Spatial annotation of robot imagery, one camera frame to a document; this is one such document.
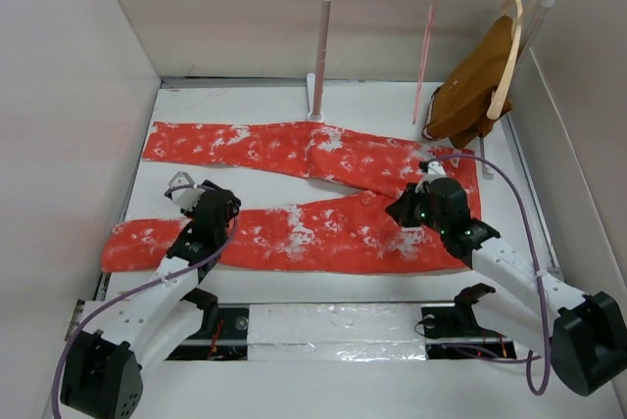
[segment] wooden hanger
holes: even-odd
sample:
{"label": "wooden hanger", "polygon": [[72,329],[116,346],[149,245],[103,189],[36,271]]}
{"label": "wooden hanger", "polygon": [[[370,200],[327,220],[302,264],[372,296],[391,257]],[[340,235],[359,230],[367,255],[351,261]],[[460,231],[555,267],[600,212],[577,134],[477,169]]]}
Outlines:
{"label": "wooden hanger", "polygon": [[512,2],[515,3],[516,6],[516,17],[513,19],[513,24],[511,26],[511,49],[509,50],[509,55],[507,56],[503,76],[501,77],[497,90],[492,95],[492,102],[488,108],[487,116],[490,120],[497,120],[501,117],[503,106],[506,103],[507,92],[509,91],[511,79],[513,78],[513,70],[516,66],[516,60],[518,59],[520,36],[522,34],[522,1],[506,0],[501,8],[506,10]]}
{"label": "wooden hanger", "polygon": [[[535,12],[536,8],[538,7],[538,2],[539,2],[539,1],[540,1],[540,0],[531,0],[531,3],[528,3],[528,4],[527,4],[527,6],[525,6],[525,7],[524,7],[524,10],[523,10],[523,11],[524,11],[524,13],[522,14],[522,17],[523,17],[525,20],[527,20],[527,19],[528,19],[528,16],[527,16],[527,15],[528,15],[529,13],[532,13],[532,14],[533,14],[533,13]],[[528,30],[530,30],[530,29],[531,29],[531,25],[530,25],[529,23],[526,23],[526,24],[528,24],[528,25],[527,25],[527,26],[525,26],[525,24],[524,24],[524,25],[523,25],[523,27],[522,27],[522,30],[523,30],[523,31],[525,31],[525,29],[528,29]],[[523,40],[521,40],[521,41],[520,41],[520,50],[518,51],[518,53],[520,53],[520,52],[522,52],[522,51],[524,50],[525,45],[526,45],[526,43],[528,42],[528,40],[529,40],[529,39],[523,39]]]}

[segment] white wall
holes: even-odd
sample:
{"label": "white wall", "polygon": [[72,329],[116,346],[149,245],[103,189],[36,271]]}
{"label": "white wall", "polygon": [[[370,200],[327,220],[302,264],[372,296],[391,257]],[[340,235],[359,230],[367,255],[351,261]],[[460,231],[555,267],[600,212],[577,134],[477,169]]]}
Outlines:
{"label": "white wall", "polygon": [[[412,79],[431,0],[336,0],[328,76]],[[319,0],[120,0],[160,75],[304,77]],[[500,0],[441,0],[428,80],[444,80],[487,30]]]}
{"label": "white wall", "polygon": [[559,0],[535,47],[627,278],[625,0]]}
{"label": "white wall", "polygon": [[159,86],[116,0],[0,0],[0,404],[41,417]]}
{"label": "white wall", "polygon": [[[627,319],[624,6],[558,0],[534,46],[544,78],[524,64],[513,116],[567,280]],[[614,387],[627,411],[627,374]]]}

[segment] white table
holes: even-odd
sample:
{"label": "white table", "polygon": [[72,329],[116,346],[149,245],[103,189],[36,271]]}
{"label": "white table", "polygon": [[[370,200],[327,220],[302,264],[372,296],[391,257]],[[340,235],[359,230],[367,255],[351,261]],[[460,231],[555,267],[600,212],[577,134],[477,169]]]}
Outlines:
{"label": "white table", "polygon": [[[435,83],[422,92],[423,114]],[[323,109],[327,122],[361,132],[416,140],[419,124],[411,124],[415,83],[335,82],[325,87]],[[303,86],[233,87],[161,90],[152,120],[170,122],[268,123],[302,120],[307,112]],[[531,215],[540,260],[549,264],[550,252],[541,220],[506,121],[500,121],[485,140],[486,156],[513,179]],[[479,152],[478,141],[470,148]],[[210,178],[231,189],[245,209],[264,209],[331,199],[353,189],[281,174],[228,166],[195,166],[142,162],[130,197],[126,219],[179,216],[163,197],[171,177],[187,171],[196,181]],[[483,219],[528,254],[520,212],[511,191],[499,176],[478,173]],[[147,280],[149,273],[115,273],[107,298]],[[472,271],[442,275],[359,276],[331,273],[249,271],[218,266],[203,287],[223,303],[412,302],[450,299],[462,288],[485,279]]]}
{"label": "white table", "polygon": [[[427,84],[423,88],[423,114],[436,86]],[[330,124],[418,139],[422,121],[416,126],[411,124],[414,94],[414,83],[331,82],[325,87],[323,111]],[[159,93],[152,119],[268,123],[302,120],[306,112],[307,91],[303,85],[165,89]],[[550,248],[507,121],[497,124],[485,145],[487,158],[501,166],[522,193],[539,257],[547,265]],[[478,143],[470,148],[479,152]],[[170,178],[181,170],[197,181],[211,178],[233,190],[245,209],[305,203],[354,192],[335,184],[251,169],[142,162],[126,219],[178,216],[177,208],[163,197],[163,192]],[[483,219],[515,248],[528,254],[519,210],[509,188],[499,176],[484,176],[480,167],[478,178]],[[113,274],[107,299],[146,281],[148,276],[147,272]],[[473,271],[358,276],[217,266],[202,287],[218,295],[222,303],[416,302],[450,300],[462,288],[485,280]],[[67,411],[64,417],[83,416]],[[524,366],[472,360],[304,362],[261,358],[161,365],[147,380],[133,419],[174,417],[611,419],[622,414],[611,385],[582,398],[553,377],[544,396],[532,396],[527,391]]]}

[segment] brown garment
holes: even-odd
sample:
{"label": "brown garment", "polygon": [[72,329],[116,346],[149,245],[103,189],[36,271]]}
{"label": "brown garment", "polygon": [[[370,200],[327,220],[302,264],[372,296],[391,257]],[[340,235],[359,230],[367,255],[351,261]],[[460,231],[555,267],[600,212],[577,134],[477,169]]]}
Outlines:
{"label": "brown garment", "polygon": [[[432,139],[451,138],[454,147],[463,148],[473,138],[485,137],[492,131],[495,121],[488,119],[486,113],[506,68],[511,25],[509,16],[500,17],[434,93],[425,127]],[[509,111],[511,102],[506,99],[501,116]]]}

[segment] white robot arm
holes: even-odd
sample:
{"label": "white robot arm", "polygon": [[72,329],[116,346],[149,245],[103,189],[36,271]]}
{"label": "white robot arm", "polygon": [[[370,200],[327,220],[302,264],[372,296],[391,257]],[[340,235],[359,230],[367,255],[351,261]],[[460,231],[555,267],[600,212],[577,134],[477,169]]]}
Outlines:
{"label": "white robot arm", "polygon": [[174,177],[167,196],[190,220],[153,274],[163,283],[124,303],[99,330],[87,325],[70,347],[60,400],[91,417],[130,417],[142,377],[189,336],[215,328],[217,297],[198,285],[217,263],[241,203],[210,181],[195,185],[186,173]]}
{"label": "white robot arm", "polygon": [[464,304],[462,310],[473,322],[546,354],[541,278],[551,366],[561,381],[587,396],[627,368],[627,328],[612,297],[603,292],[590,296],[546,271],[534,270],[497,230],[471,217],[465,191],[438,162],[420,167],[424,178],[409,184],[386,211],[403,227],[425,225],[438,232],[450,255],[505,289],[480,284],[462,291],[456,303]]}

